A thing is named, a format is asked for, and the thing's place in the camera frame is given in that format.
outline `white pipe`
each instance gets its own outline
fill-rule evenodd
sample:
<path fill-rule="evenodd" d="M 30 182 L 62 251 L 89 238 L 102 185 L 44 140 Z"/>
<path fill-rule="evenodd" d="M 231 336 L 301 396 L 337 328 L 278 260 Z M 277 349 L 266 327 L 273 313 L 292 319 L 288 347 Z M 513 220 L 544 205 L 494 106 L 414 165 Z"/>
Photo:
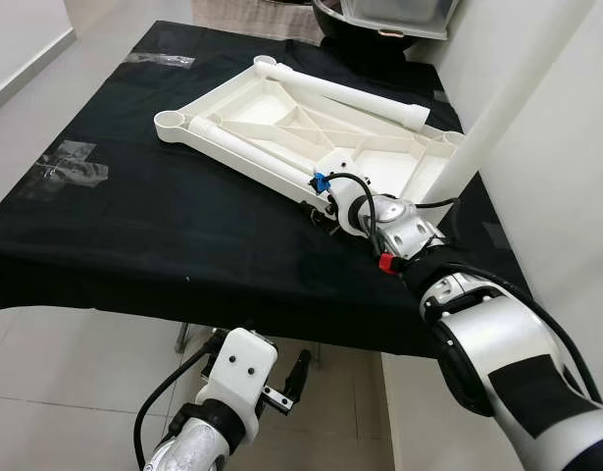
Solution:
<path fill-rule="evenodd" d="M 517 72 L 499 88 L 484 108 L 456 154 L 434 182 L 424 202 L 444 200 L 462 192 L 524 109 L 594 3 L 594 0 L 556 3 L 546 20 L 547 25 L 541 29 L 547 33 L 540 34 L 535 42 L 527 47 Z M 444 213 L 445 211 L 436 212 L 434 222 L 437 223 Z"/>
<path fill-rule="evenodd" d="M 200 116 L 196 116 L 190 121 L 188 130 L 205 137 L 211 142 L 218 144 L 220 147 L 238 154 L 302 188 L 308 187 L 308 182 L 312 178 L 282 162 L 277 159 L 277 157 L 258 149 L 249 142 L 242 140 L 230 132 L 222 130 L 212 121 L 201 118 Z"/>
<path fill-rule="evenodd" d="M 421 130 L 429 115 L 429 108 L 425 106 L 399 103 L 356 88 L 301 74 L 284 64 L 274 64 L 274 62 L 275 60 L 268 56 L 256 57 L 254 65 L 258 76 L 305 88 L 326 98 L 383 116 L 414 131 Z"/>

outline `black tablecloth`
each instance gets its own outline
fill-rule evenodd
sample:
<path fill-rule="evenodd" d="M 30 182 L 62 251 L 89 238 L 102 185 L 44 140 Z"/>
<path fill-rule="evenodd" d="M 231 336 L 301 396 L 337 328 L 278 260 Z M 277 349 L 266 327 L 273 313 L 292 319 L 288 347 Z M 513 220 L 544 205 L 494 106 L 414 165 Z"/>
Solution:
<path fill-rule="evenodd" d="M 458 130 L 431 66 L 157 22 L 0 204 L 0 308 L 95 307 L 430 356 L 417 302 L 368 244 L 313 227 L 279 194 L 155 134 L 177 109 L 267 54 L 300 72 L 428 106 Z M 475 179 L 465 243 L 516 281 Z"/>

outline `white pole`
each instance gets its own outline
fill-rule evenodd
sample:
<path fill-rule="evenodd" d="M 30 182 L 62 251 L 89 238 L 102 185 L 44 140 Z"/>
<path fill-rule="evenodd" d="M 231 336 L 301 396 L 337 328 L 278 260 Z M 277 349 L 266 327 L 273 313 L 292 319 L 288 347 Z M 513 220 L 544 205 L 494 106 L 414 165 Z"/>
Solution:
<path fill-rule="evenodd" d="M 517 72 L 499 88 L 484 108 L 456 154 L 434 182 L 424 202 L 458 196 L 467 186 L 506 129 L 524 109 L 594 3 L 595 0 L 556 2 L 551 16 L 546 20 L 547 25 L 542 28 L 546 34 L 527 48 Z M 446 209 L 435 212 L 433 222 L 438 223 L 445 212 Z"/>
<path fill-rule="evenodd" d="M 351 88 L 332 81 L 323 80 L 293 71 L 284 64 L 274 64 L 268 56 L 258 56 L 254 60 L 255 71 L 261 78 L 275 79 L 281 83 L 299 86 L 318 95 L 353 106 L 397 122 L 404 128 L 420 131 L 426 123 L 429 108 L 420 105 L 406 105 L 372 95 L 366 91 Z"/>

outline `cable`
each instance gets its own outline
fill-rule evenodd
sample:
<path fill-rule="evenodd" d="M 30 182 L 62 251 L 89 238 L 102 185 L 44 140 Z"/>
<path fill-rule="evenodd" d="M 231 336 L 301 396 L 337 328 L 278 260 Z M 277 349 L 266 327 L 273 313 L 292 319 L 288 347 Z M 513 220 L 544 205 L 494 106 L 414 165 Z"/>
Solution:
<path fill-rule="evenodd" d="M 174 383 L 183 373 L 185 373 L 190 367 L 192 367 L 197 361 L 199 361 L 206 353 L 212 350 L 214 337 L 207 340 L 196 353 L 190 356 L 181 366 L 172 372 L 172 374 L 164 380 L 164 382 L 155 389 L 151 395 L 144 401 L 142 407 L 137 412 L 135 417 L 135 423 L 133 424 L 133 446 L 135 448 L 135 459 L 137 459 L 138 469 L 144 469 L 146 459 L 144 458 L 144 451 L 142 450 L 142 422 L 148 412 L 148 409 L 153 405 L 162 393 L 168 389 L 168 387 Z"/>
<path fill-rule="evenodd" d="M 354 174 L 349 174 L 346 172 L 340 172 L 337 174 L 331 174 L 325 177 L 325 181 L 328 182 L 330 180 L 335 179 L 349 179 L 353 180 L 357 184 L 362 187 L 362 190 L 367 196 L 367 200 L 369 201 L 369 217 L 371 219 L 371 226 L 369 227 L 369 239 L 373 244 L 373 251 L 375 253 L 375 257 L 379 257 L 381 255 L 381 250 L 379 249 L 379 241 L 377 240 L 377 220 L 376 220 L 376 206 L 373 202 L 373 195 L 371 194 L 371 190 L 367 183 L 362 180 L 360 177 Z"/>
<path fill-rule="evenodd" d="M 574 360 L 574 363 L 576 363 L 579 375 L 582 378 L 584 385 L 586 386 L 586 391 L 588 392 L 590 398 L 597 403 L 603 403 L 602 396 L 600 395 L 599 390 L 595 385 L 595 381 L 591 376 L 591 372 L 588 369 L 586 363 L 584 362 L 584 359 L 582 358 L 582 354 L 579 352 L 578 347 L 576 346 L 572 338 L 569 337 L 569 334 L 565 332 L 565 329 L 563 329 L 563 327 L 558 324 L 558 322 L 556 322 L 556 320 L 540 304 L 538 304 L 531 295 L 527 294 L 521 288 L 513 285 L 509 281 L 481 268 L 463 265 L 461 263 L 445 263 L 443 265 L 443 268 L 448 268 L 457 272 L 463 272 L 469 275 L 475 275 L 477 277 L 486 278 L 487 280 L 496 283 L 503 289 L 510 292 L 520 302 L 522 302 L 525 306 L 531 309 L 534 314 L 536 314 L 536 316 L 538 316 L 540 320 L 542 320 L 545 325 L 547 325 L 547 327 L 549 327 L 552 332 L 556 334 L 556 336 L 560 339 L 560 341 L 563 343 L 563 345 L 571 355 L 572 359 Z"/>
<path fill-rule="evenodd" d="M 429 209 L 429 208 L 440 208 L 442 206 L 447 206 L 448 204 L 453 204 L 453 207 L 449 210 L 450 214 L 450 224 L 451 224 L 451 232 L 453 233 L 453 239 L 455 242 L 460 243 L 460 230 L 458 229 L 458 214 L 460 213 L 460 198 L 449 198 L 443 199 L 442 201 L 437 201 L 435 203 L 420 203 L 415 204 L 418 209 Z"/>
<path fill-rule="evenodd" d="M 415 204 L 419 209 L 428 209 L 428 208 L 440 208 L 442 206 L 447 206 L 448 204 L 456 204 L 460 202 L 460 198 L 449 198 L 443 199 L 442 201 L 436 201 L 435 203 L 419 203 Z"/>

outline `white wall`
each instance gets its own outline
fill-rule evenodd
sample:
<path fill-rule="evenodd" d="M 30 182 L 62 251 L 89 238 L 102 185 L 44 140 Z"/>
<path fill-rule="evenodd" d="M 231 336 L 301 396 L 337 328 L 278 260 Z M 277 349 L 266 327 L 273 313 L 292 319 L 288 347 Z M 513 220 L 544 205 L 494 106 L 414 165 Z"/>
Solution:
<path fill-rule="evenodd" d="M 78 37 L 82 37 L 111 10 L 120 0 L 64 0 L 68 16 Z"/>
<path fill-rule="evenodd" d="M 468 130 L 559 0 L 463 1 L 431 51 Z M 603 0 L 482 169 L 530 288 L 603 394 Z M 521 469 L 501 432 L 460 410 L 430 360 L 384 355 L 397 469 Z"/>
<path fill-rule="evenodd" d="M 63 0 L 0 0 L 0 86 L 70 29 Z"/>

